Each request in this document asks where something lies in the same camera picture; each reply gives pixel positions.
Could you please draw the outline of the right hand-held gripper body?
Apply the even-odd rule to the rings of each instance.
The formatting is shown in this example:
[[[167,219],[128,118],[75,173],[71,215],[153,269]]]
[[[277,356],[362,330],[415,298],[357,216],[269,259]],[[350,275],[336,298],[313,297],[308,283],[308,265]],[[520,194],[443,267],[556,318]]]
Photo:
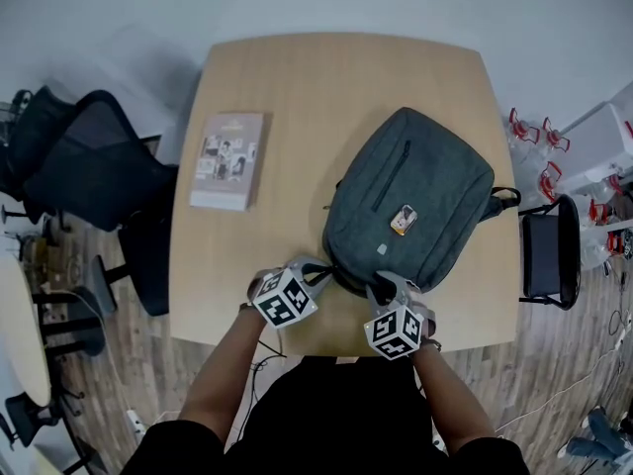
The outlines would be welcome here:
[[[410,308],[410,291],[396,293],[383,312],[372,312],[364,324],[369,346],[379,355],[395,360],[416,351],[421,342],[421,321]]]

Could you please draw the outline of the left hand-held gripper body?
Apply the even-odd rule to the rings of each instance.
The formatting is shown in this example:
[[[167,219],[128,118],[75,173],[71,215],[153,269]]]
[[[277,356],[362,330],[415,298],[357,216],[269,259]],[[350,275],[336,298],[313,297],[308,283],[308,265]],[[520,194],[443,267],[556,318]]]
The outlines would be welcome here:
[[[305,272],[294,259],[281,267],[255,273],[247,291],[247,305],[254,307],[269,326],[278,330],[305,319],[317,310],[317,297],[310,297]]]

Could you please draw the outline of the dark grey backpack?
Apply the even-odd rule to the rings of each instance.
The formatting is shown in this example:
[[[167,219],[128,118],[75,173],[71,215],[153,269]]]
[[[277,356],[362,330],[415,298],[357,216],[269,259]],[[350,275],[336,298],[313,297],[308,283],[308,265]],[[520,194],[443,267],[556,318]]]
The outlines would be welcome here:
[[[322,233],[336,282],[365,296],[388,270],[421,291],[451,271],[478,223],[518,206],[520,192],[497,187],[489,163],[468,143],[412,108],[392,114],[337,183]],[[411,205],[404,236],[390,222]]]

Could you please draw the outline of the person's left forearm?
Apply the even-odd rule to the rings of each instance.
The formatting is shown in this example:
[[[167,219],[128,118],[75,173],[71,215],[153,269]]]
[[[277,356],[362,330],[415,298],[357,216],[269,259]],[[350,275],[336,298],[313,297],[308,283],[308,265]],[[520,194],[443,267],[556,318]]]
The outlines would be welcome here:
[[[265,320],[240,310],[190,387],[179,418],[209,428],[225,443],[238,412]]]

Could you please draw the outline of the person's right forearm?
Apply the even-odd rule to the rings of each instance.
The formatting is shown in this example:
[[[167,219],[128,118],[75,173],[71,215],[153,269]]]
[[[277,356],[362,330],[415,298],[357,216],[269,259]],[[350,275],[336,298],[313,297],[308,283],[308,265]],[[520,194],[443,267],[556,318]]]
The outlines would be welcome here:
[[[412,362],[437,432],[449,454],[455,454],[475,439],[497,436],[476,396],[435,345],[423,345],[412,355]]]

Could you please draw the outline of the person's right hand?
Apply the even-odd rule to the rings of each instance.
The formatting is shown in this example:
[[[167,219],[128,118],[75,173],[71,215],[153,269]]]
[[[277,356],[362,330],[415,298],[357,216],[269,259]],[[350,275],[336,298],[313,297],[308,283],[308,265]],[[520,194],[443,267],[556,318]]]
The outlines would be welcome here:
[[[413,291],[409,296],[410,308],[421,321],[421,337],[431,339],[436,332],[435,313],[424,304],[421,293]]]

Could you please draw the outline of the small printed badge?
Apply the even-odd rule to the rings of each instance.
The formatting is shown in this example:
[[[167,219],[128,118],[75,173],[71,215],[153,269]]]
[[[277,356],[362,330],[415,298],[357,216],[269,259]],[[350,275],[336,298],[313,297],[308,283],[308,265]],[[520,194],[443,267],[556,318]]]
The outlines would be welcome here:
[[[391,229],[404,236],[417,220],[416,210],[409,204],[403,205],[390,222]]]

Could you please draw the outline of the person's black clothing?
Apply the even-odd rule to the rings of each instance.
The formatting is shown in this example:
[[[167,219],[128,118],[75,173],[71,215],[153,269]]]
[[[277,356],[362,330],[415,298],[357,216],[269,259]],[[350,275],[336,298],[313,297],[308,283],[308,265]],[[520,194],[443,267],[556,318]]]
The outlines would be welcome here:
[[[448,455],[406,360],[308,358],[253,407],[224,447],[182,420],[151,427],[121,475],[530,475],[519,447],[475,439]]]

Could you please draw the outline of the beige paperback book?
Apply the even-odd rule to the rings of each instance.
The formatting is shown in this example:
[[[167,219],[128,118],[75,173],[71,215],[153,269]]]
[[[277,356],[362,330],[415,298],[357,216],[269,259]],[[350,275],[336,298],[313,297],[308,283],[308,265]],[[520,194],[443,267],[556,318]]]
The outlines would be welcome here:
[[[259,181],[266,143],[263,113],[219,113],[203,131],[190,191],[196,208],[245,212]]]

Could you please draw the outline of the black folding chair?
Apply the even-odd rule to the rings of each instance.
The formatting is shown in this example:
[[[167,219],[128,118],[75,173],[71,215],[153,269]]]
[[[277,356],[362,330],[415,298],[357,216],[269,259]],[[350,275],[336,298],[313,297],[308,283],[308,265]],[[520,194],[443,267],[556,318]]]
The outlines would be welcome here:
[[[576,304],[581,288],[581,238],[577,206],[569,195],[519,213],[522,235],[521,303]]]

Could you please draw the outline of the group of clear water jugs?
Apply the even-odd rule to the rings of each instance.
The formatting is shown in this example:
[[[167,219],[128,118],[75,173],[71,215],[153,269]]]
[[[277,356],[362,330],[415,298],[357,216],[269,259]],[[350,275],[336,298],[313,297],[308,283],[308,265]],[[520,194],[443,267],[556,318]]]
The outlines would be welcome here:
[[[550,205],[562,194],[574,200],[580,218],[581,264],[590,270],[611,257],[633,261],[633,168],[582,189],[558,189],[563,172],[558,161],[570,149],[566,131],[546,118],[529,123],[512,110],[505,124],[515,187],[522,209]]]

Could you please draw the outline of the white power strip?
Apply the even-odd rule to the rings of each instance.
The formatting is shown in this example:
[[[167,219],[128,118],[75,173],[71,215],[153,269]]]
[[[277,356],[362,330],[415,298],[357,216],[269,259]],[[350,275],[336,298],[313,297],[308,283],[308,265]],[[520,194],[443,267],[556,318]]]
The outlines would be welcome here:
[[[141,441],[146,434],[145,424],[133,409],[126,410],[126,415],[132,425],[133,433],[137,441]]]

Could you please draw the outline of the black mesh office chair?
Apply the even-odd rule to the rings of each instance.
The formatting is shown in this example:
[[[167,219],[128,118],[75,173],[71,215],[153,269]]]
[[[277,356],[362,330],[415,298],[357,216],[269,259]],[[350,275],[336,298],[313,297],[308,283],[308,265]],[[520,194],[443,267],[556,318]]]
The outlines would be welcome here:
[[[24,447],[28,447],[38,431],[43,427],[54,427],[61,420],[61,413],[55,404],[41,407],[26,393],[7,398],[5,408],[13,429],[10,429],[4,419],[0,418],[9,440],[10,447],[19,440]]]
[[[47,86],[36,93],[19,90],[11,102],[0,102],[0,192],[24,200],[24,183],[40,169],[73,111]]]
[[[112,283],[130,278],[150,316],[168,314],[177,173],[150,152],[115,97],[96,90],[74,104],[40,169],[24,183],[28,199],[117,234],[123,264],[107,268],[99,255],[89,264],[103,313],[117,309]]]

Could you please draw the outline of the white cabinet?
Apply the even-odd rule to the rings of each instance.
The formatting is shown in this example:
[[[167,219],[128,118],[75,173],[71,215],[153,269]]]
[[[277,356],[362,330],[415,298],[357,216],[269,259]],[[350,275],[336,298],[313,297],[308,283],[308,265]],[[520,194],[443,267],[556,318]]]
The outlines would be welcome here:
[[[568,128],[558,189],[582,189],[633,168],[633,81]]]

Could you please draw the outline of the round beige table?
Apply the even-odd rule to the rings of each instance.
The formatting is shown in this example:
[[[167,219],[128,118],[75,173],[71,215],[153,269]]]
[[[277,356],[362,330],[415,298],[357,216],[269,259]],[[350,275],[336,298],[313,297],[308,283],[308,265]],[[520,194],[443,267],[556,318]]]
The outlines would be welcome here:
[[[45,408],[52,400],[52,360],[105,348],[103,314],[84,287],[34,293],[17,257],[0,254],[0,341],[24,392]]]

